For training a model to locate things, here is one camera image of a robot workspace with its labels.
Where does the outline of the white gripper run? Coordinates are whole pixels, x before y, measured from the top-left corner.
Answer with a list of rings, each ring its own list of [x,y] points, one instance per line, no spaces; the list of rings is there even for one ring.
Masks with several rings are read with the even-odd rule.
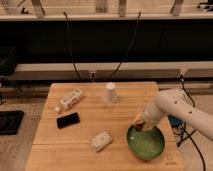
[[[134,119],[132,125],[144,124],[141,131],[148,131],[158,125],[163,118],[163,112],[153,103],[148,104]]]

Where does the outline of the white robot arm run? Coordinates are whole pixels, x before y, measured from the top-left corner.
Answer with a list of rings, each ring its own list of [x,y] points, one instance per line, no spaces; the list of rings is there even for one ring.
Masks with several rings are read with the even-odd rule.
[[[213,115],[200,111],[186,102],[186,93],[181,89],[158,91],[154,99],[137,115],[133,125],[143,125],[143,129],[151,129],[160,121],[173,115],[196,129],[213,141]]]

